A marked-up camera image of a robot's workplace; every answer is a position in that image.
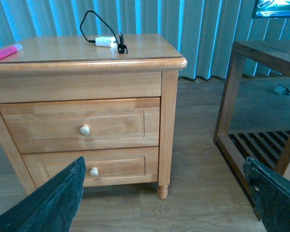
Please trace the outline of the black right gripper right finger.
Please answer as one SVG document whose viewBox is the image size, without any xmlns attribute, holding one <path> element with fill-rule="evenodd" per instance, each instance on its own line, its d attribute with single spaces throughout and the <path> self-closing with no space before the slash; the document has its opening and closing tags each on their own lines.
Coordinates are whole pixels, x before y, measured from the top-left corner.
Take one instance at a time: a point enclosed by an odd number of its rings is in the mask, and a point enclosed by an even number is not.
<svg viewBox="0 0 290 232">
<path fill-rule="evenodd" d="M 243 170 L 265 229 L 290 232 L 290 181 L 251 157 Z"/>
</svg>

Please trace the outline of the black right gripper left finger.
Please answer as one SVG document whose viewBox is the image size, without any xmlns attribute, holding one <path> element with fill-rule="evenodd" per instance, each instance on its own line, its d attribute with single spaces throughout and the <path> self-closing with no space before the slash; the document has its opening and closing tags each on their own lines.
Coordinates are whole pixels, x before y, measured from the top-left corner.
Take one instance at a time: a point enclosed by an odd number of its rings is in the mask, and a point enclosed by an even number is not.
<svg viewBox="0 0 290 232">
<path fill-rule="evenodd" d="M 79 157 L 0 215 L 0 232 L 67 232 L 76 216 L 86 174 Z"/>
</svg>

